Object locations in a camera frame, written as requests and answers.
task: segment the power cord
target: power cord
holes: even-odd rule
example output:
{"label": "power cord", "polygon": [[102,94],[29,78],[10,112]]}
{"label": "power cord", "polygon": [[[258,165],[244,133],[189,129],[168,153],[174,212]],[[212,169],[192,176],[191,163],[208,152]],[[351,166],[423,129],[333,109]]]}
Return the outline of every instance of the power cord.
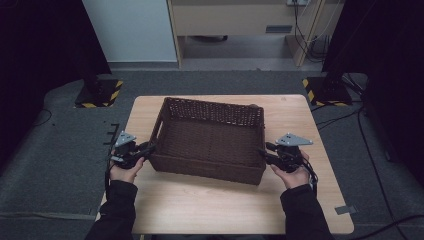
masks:
{"label": "power cord", "polygon": [[353,79],[352,76],[350,76],[350,73],[347,74],[347,77],[343,74],[342,76],[342,83],[345,84],[347,87],[349,87],[350,89],[352,89],[356,94],[358,94],[359,96],[362,96],[365,91],[364,89],[362,89],[361,86],[359,86],[359,84],[357,84]]}
{"label": "power cord", "polygon": [[[311,41],[307,41],[304,37],[303,37],[303,33],[302,33],[302,31],[300,30],[300,27],[299,27],[299,24],[298,24],[298,19],[299,19],[299,3],[297,2],[297,0],[293,0],[293,6],[294,6],[294,15],[295,15],[295,28],[294,28],[294,37],[295,37],[295,39],[296,39],[296,42],[297,42],[297,44],[299,45],[299,47],[302,49],[302,51],[303,51],[303,53],[305,54],[305,57],[306,57],[306,59],[308,59],[309,61],[311,61],[311,62],[313,62],[313,63],[319,63],[319,62],[321,62],[321,63],[324,63],[324,60],[325,60],[325,56],[322,56],[322,57],[315,57],[314,56],[314,52],[312,51],[312,54],[309,54],[309,52],[310,52],[310,48],[314,48],[314,46],[315,46],[315,42],[319,39],[319,38],[321,38],[323,35],[324,35],[324,33],[325,33],[325,31],[327,31],[327,29],[328,29],[328,26],[330,25],[330,23],[331,23],[331,20],[333,19],[333,17],[334,17],[334,14],[335,14],[335,12],[336,12],[336,10],[337,10],[337,7],[339,6],[339,4],[340,4],[340,0],[337,2],[337,5],[336,5],[336,7],[334,8],[334,10],[333,10],[333,13],[331,14],[331,17],[330,17],[330,19],[328,20],[328,23],[327,23],[327,25],[326,25],[326,27],[324,28],[324,30],[322,31],[322,33],[321,34],[319,34],[318,36],[315,36],[314,37],[314,39],[313,40],[311,40]],[[303,12],[302,12],[302,14],[300,15],[300,17],[302,17],[303,16],[303,14],[305,13],[305,10],[306,10],[306,8],[309,6],[309,3],[305,6],[305,8],[303,9]],[[302,43],[301,42],[299,42],[299,39],[297,38],[297,31],[299,31],[299,33],[300,33],[300,37],[302,38],[302,41],[304,42],[304,43],[306,43],[306,49],[302,46]],[[324,52],[326,52],[326,45],[328,44],[328,46],[329,46],[329,44],[330,44],[330,42],[329,42],[329,37],[328,36],[326,36],[326,38],[325,38],[325,43],[324,43]],[[307,43],[312,43],[311,45],[311,47],[308,47],[307,46]]]}
{"label": "power cord", "polygon": [[[384,202],[385,202],[385,204],[386,204],[387,209],[389,210],[390,217],[392,218],[392,221],[393,221],[392,223],[395,223],[395,222],[396,222],[396,220],[395,220],[395,217],[394,217],[394,214],[393,214],[392,208],[390,207],[389,201],[387,200],[386,191],[385,191],[385,190],[384,190],[384,188],[383,188],[383,184],[382,184],[382,182],[381,182],[380,174],[378,173],[377,167],[375,166],[374,158],[373,158],[373,156],[372,156],[372,154],[371,154],[371,150],[370,150],[370,147],[369,147],[369,145],[368,145],[368,141],[367,141],[367,139],[366,139],[366,137],[365,137],[364,130],[363,130],[363,128],[362,128],[362,124],[361,124],[361,112],[362,112],[363,110],[364,110],[364,106],[362,106],[362,107],[359,109],[359,111],[358,111],[358,118],[357,118],[357,119],[358,119],[358,126],[359,126],[359,130],[361,131],[362,140],[364,141],[365,147],[366,147],[366,149],[367,149],[368,157],[369,157],[369,158],[370,158],[370,160],[371,160],[372,167],[373,167],[373,169],[374,169],[374,173],[375,173],[375,175],[376,175],[376,177],[377,177],[377,181],[378,181],[378,185],[379,185],[379,187],[380,187],[381,193],[383,194]],[[398,224],[394,224],[393,226],[396,226],[397,230],[399,231],[399,233],[400,233],[400,235],[402,236],[402,238],[403,238],[403,239],[405,239],[405,240],[406,240],[406,239],[408,239],[408,238],[405,236],[405,234],[402,232],[402,230],[399,228],[399,225],[398,225]]]}
{"label": "power cord", "polygon": [[[325,106],[327,106],[327,105],[318,107],[316,109],[313,109],[312,111],[316,111],[316,110],[321,109],[322,107],[325,107]],[[387,209],[389,211],[390,217],[392,218],[392,223],[390,223],[390,224],[388,224],[388,225],[386,225],[386,226],[384,226],[384,227],[382,227],[382,228],[380,228],[380,229],[378,229],[378,230],[376,230],[374,232],[368,233],[368,234],[363,235],[363,236],[360,236],[360,237],[353,238],[352,240],[366,239],[366,238],[369,238],[371,236],[374,236],[374,235],[376,235],[378,233],[381,233],[381,232],[383,232],[383,231],[385,231],[387,229],[390,229],[390,228],[392,228],[394,226],[396,226],[396,228],[397,228],[399,234],[402,236],[402,238],[405,239],[405,240],[407,240],[408,238],[405,236],[405,234],[403,233],[403,231],[399,228],[399,224],[400,223],[403,223],[403,222],[406,222],[406,221],[413,220],[413,219],[424,218],[424,215],[423,214],[417,214],[417,215],[412,215],[412,216],[409,216],[409,217],[402,218],[400,220],[395,220],[393,211],[392,211],[392,209],[391,209],[391,207],[389,205],[388,199],[387,199],[386,192],[384,191],[384,188],[383,188],[383,184],[381,182],[380,175],[379,175],[378,170],[377,170],[377,167],[375,165],[374,158],[372,157],[371,150],[370,150],[369,145],[368,145],[368,141],[367,141],[367,139],[365,137],[365,134],[364,134],[364,130],[363,130],[362,123],[361,123],[361,118],[360,118],[361,112],[363,110],[364,110],[364,106],[361,106],[361,108],[359,110],[355,110],[354,112],[352,112],[352,113],[350,113],[350,114],[348,114],[346,116],[335,118],[335,119],[331,119],[331,120],[327,120],[327,121],[324,121],[324,122],[321,122],[321,123],[318,123],[317,124],[317,125],[319,125],[319,124],[323,124],[323,123],[328,123],[329,122],[327,125],[324,126],[324,127],[326,127],[326,126],[328,126],[328,125],[330,125],[330,124],[332,124],[332,123],[334,123],[334,122],[336,122],[336,121],[338,121],[340,119],[344,119],[344,118],[350,117],[350,116],[354,115],[355,113],[357,113],[357,120],[358,120],[359,130],[361,132],[361,136],[362,136],[362,139],[364,141],[365,147],[367,149],[368,156],[369,156],[369,158],[371,160],[371,163],[372,163],[372,166],[373,166],[375,175],[377,177],[377,181],[378,181],[380,190],[381,190],[381,192],[383,194],[384,202],[385,202],[386,207],[387,207]]]}
{"label": "power cord", "polygon": [[317,52],[315,50],[315,45],[316,45],[316,41],[312,42],[309,45],[308,53],[310,53],[311,57],[324,61],[325,57],[327,56],[327,48],[329,46],[329,36],[325,36],[324,38],[324,46],[323,46],[322,52]]}
{"label": "power cord", "polygon": [[41,122],[41,123],[33,124],[33,125],[32,125],[33,127],[39,127],[39,126],[41,126],[41,125],[45,124],[45,123],[46,123],[46,122],[48,122],[48,121],[50,120],[50,118],[52,118],[52,116],[53,116],[52,112],[51,112],[50,110],[48,110],[48,109],[42,109],[41,111],[45,111],[45,112],[47,112],[47,113],[49,114],[49,116],[48,116],[47,120],[45,120],[45,121],[43,121],[43,122]]}

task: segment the wicker basket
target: wicker basket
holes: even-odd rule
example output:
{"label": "wicker basket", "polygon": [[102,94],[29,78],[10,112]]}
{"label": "wicker basket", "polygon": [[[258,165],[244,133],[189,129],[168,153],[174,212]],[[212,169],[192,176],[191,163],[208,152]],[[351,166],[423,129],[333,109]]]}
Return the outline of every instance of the wicker basket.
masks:
{"label": "wicker basket", "polygon": [[258,185],[265,161],[263,108],[165,98],[150,143],[156,171]]}

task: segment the black cable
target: black cable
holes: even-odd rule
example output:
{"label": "black cable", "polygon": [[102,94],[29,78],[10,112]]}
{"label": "black cable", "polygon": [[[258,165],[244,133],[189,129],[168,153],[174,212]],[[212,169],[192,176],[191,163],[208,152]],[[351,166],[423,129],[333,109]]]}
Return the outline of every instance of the black cable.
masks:
{"label": "black cable", "polygon": [[324,126],[322,126],[322,127],[318,128],[318,131],[319,131],[319,130],[324,129],[324,128],[325,128],[325,127],[327,127],[328,125],[331,125],[331,124],[333,124],[333,123],[335,123],[335,122],[337,122],[337,121],[339,121],[339,120],[341,120],[341,119],[345,119],[345,118],[348,118],[348,117],[350,117],[350,116],[353,116],[353,115],[355,115],[357,112],[358,112],[358,109],[357,109],[357,110],[355,110],[355,111],[353,111],[352,113],[349,113],[348,115],[345,115],[345,116],[342,116],[342,117],[338,117],[338,118],[334,118],[334,119],[330,119],[330,120],[327,120],[327,121],[324,121],[324,122],[317,123],[317,124],[316,124],[317,126],[318,126],[318,125],[320,125],[320,124],[327,123],[326,125],[324,125]]}
{"label": "black cable", "polygon": [[311,184],[312,184],[312,191],[315,194],[315,197],[318,194],[318,175],[315,173],[311,163],[308,159],[303,158],[303,167],[306,169],[306,171],[309,172],[309,175],[311,176]]}
{"label": "black cable", "polygon": [[[352,103],[361,103],[362,102],[362,100],[353,100],[352,101]],[[335,101],[335,102],[331,102],[332,104],[338,104],[338,103],[343,103],[343,104],[346,104],[345,102],[339,102],[339,101]],[[316,111],[316,110],[318,110],[318,109],[321,109],[321,108],[323,108],[323,107],[328,107],[328,106],[337,106],[337,105],[332,105],[332,104],[325,104],[325,105],[322,105],[322,106],[318,106],[318,107],[316,107],[316,108],[314,108],[314,109],[312,109],[311,110],[311,112],[314,112],[314,111]]]}
{"label": "black cable", "polygon": [[311,44],[308,48],[308,53],[310,53],[311,57],[323,61],[325,59],[325,57],[327,56],[327,51],[326,51],[327,36],[325,36],[325,38],[324,38],[324,46],[323,46],[323,50],[321,52],[317,52],[315,50],[316,42],[317,42],[317,36],[315,36],[314,39],[312,39]]}
{"label": "black cable", "polygon": [[[314,109],[314,110],[318,110],[318,109],[320,109],[320,108],[322,108],[322,107],[325,107],[325,106],[327,106],[327,105],[320,106],[320,107],[318,107],[318,108],[316,108],[316,109]],[[377,180],[378,180],[378,184],[379,184],[380,190],[381,190],[381,192],[382,192],[382,194],[383,194],[383,198],[384,198],[385,204],[386,204],[387,209],[388,209],[388,211],[389,211],[390,217],[392,218],[392,221],[393,221],[392,223],[390,223],[390,224],[388,224],[388,225],[386,225],[386,226],[384,226],[384,227],[382,227],[382,228],[380,228],[380,229],[378,229],[378,230],[376,230],[376,231],[374,231],[374,232],[371,232],[371,233],[366,234],[366,235],[364,235],[364,236],[360,236],[360,237],[357,237],[357,238],[353,238],[352,240],[360,240],[360,239],[365,239],[365,238],[371,237],[371,236],[376,235],[376,234],[378,234],[378,233],[380,233],[380,232],[383,232],[383,231],[385,231],[385,230],[387,230],[387,229],[389,229],[389,228],[391,228],[391,227],[393,227],[393,226],[396,226],[397,230],[399,231],[399,234],[403,237],[403,239],[406,239],[406,240],[407,240],[408,238],[405,236],[405,234],[404,234],[404,233],[402,232],[402,230],[399,228],[398,224],[400,224],[400,223],[402,223],[402,222],[406,222],[406,221],[412,220],[412,219],[416,219],[416,218],[424,218],[424,215],[422,215],[422,214],[417,214],[417,215],[412,215],[412,216],[409,216],[409,217],[402,218],[402,219],[400,219],[400,220],[395,220],[394,215],[393,215],[393,212],[392,212],[392,209],[390,208],[390,205],[389,205],[389,202],[388,202],[388,199],[387,199],[387,195],[386,195],[386,193],[385,193],[385,191],[384,191],[383,184],[382,184],[381,179],[380,179],[380,175],[378,174],[378,170],[377,170],[377,167],[376,167],[376,165],[375,165],[374,158],[373,158],[373,157],[372,157],[372,155],[371,155],[371,150],[370,150],[370,148],[369,148],[368,141],[366,140],[366,137],[365,137],[365,134],[364,134],[364,130],[363,130],[363,128],[362,128],[362,124],[361,124],[360,116],[361,116],[361,112],[362,112],[363,110],[364,110],[364,106],[362,106],[359,110],[355,110],[353,113],[348,114],[348,115],[346,115],[346,116],[339,117],[339,118],[335,118],[335,119],[330,119],[330,120],[327,120],[327,121],[324,121],[324,122],[321,122],[321,123],[318,123],[318,124],[317,124],[317,125],[319,125],[319,124],[324,124],[324,123],[328,123],[328,122],[329,122],[327,125],[325,125],[325,126],[323,126],[323,127],[321,127],[321,128],[320,128],[320,129],[322,129],[322,128],[324,128],[324,127],[326,127],[326,126],[328,126],[328,125],[330,125],[330,124],[332,124],[332,123],[334,123],[334,122],[336,122],[336,121],[338,121],[338,120],[340,120],[340,119],[350,117],[350,116],[352,116],[352,115],[353,115],[353,114],[355,114],[355,113],[357,113],[357,114],[358,114],[358,115],[357,115],[357,118],[358,118],[358,126],[359,126],[359,130],[360,130],[360,132],[361,132],[361,136],[362,136],[362,139],[363,139],[363,141],[364,141],[365,147],[366,147],[366,149],[367,149],[368,156],[369,156],[369,158],[370,158],[370,160],[371,160],[371,163],[372,163],[372,166],[373,166],[374,172],[375,172],[375,174],[376,174],[376,177],[377,177]]]}
{"label": "black cable", "polygon": [[390,224],[388,224],[388,225],[386,225],[386,226],[384,226],[384,227],[382,227],[382,228],[380,228],[380,229],[378,229],[378,230],[376,230],[374,232],[368,233],[368,234],[366,234],[364,236],[360,236],[360,237],[357,237],[357,238],[352,238],[351,240],[361,240],[361,239],[369,238],[369,237],[374,236],[374,235],[376,235],[376,234],[378,234],[380,232],[386,231],[387,229],[392,228],[395,225],[398,225],[400,223],[403,223],[403,222],[406,222],[406,221],[410,221],[410,220],[413,220],[413,219],[416,219],[416,218],[424,218],[424,215],[414,215],[414,216],[409,216],[409,217],[406,217],[406,218],[402,218],[402,219],[397,220],[397,221],[395,221],[393,223],[390,223]]}
{"label": "black cable", "polygon": [[321,61],[321,63],[322,63],[322,67],[324,67],[324,61],[325,61],[325,59],[327,58],[327,51],[328,51],[329,47],[330,47],[330,37],[327,35],[327,36],[325,36],[325,41],[324,41],[324,52],[325,52],[325,57],[324,57],[324,59]]}
{"label": "black cable", "polygon": [[33,124],[33,125],[32,125],[33,127],[39,127],[39,126],[41,126],[41,125],[45,124],[46,122],[48,122],[48,121],[50,120],[50,118],[52,118],[53,114],[52,114],[52,112],[50,112],[50,110],[48,110],[48,109],[42,109],[42,110],[41,110],[41,112],[42,112],[42,111],[46,111],[46,112],[48,112],[48,113],[49,113],[49,117],[47,118],[47,120],[45,120],[45,121],[44,121],[44,122],[42,122],[42,123]]}
{"label": "black cable", "polygon": [[350,89],[352,89],[356,94],[358,94],[359,96],[362,96],[365,91],[361,88],[361,86],[359,86],[359,84],[357,84],[352,76],[350,76],[350,73],[347,74],[348,76],[344,76],[342,77],[342,83],[345,84],[347,87],[349,87]]}
{"label": "black cable", "polygon": [[[393,223],[395,223],[396,220],[394,218],[393,211],[392,211],[392,209],[391,209],[391,207],[389,205],[389,201],[387,200],[387,195],[386,195],[386,192],[384,191],[383,184],[382,184],[381,179],[380,179],[380,174],[378,173],[377,167],[375,166],[374,158],[372,157],[371,150],[370,150],[370,147],[368,145],[368,141],[367,141],[367,139],[365,137],[364,130],[362,128],[362,124],[361,124],[361,112],[363,110],[364,110],[364,106],[362,106],[359,109],[359,111],[358,111],[358,125],[359,125],[359,130],[361,132],[362,139],[363,139],[364,144],[365,144],[365,147],[367,149],[368,156],[369,156],[369,158],[371,160],[372,167],[374,169],[374,173],[375,173],[375,175],[377,177],[378,185],[380,186],[381,193],[383,194],[384,202],[386,203],[386,207],[389,210],[389,214],[390,214],[390,217],[392,218]],[[402,230],[399,228],[398,224],[395,224],[395,226],[396,226],[397,230],[399,231],[400,235],[403,237],[403,239],[407,239],[406,236],[404,235],[404,233],[402,232]]]}
{"label": "black cable", "polygon": [[305,57],[313,63],[319,63],[321,61],[315,61],[315,60],[309,58],[308,52],[306,51],[306,49],[302,46],[302,44],[297,39],[297,30],[299,30],[300,37],[302,38],[302,40],[304,42],[306,42],[305,38],[303,37],[303,33],[300,30],[299,24],[297,22],[297,19],[298,19],[297,16],[298,16],[298,10],[299,10],[298,9],[299,4],[297,3],[297,0],[293,0],[293,5],[294,5],[294,19],[295,19],[294,38],[296,39],[297,44],[299,45],[299,47],[302,49],[303,53],[305,54]]}

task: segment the white wall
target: white wall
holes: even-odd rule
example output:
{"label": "white wall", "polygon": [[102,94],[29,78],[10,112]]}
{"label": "white wall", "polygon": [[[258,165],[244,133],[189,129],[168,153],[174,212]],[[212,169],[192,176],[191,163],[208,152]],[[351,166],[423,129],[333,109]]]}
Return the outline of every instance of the white wall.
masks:
{"label": "white wall", "polygon": [[108,62],[177,62],[166,0],[83,0]]}

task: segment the black sleeve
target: black sleeve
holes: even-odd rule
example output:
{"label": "black sleeve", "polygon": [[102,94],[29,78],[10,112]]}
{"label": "black sleeve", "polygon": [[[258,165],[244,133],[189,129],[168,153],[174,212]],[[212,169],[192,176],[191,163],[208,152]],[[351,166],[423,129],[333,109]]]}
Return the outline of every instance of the black sleeve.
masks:
{"label": "black sleeve", "polygon": [[280,199],[286,213],[288,240],[334,239],[309,184],[286,190]]}
{"label": "black sleeve", "polygon": [[132,240],[137,190],[134,184],[111,181],[109,200],[100,208],[100,219],[94,223],[85,239]]}

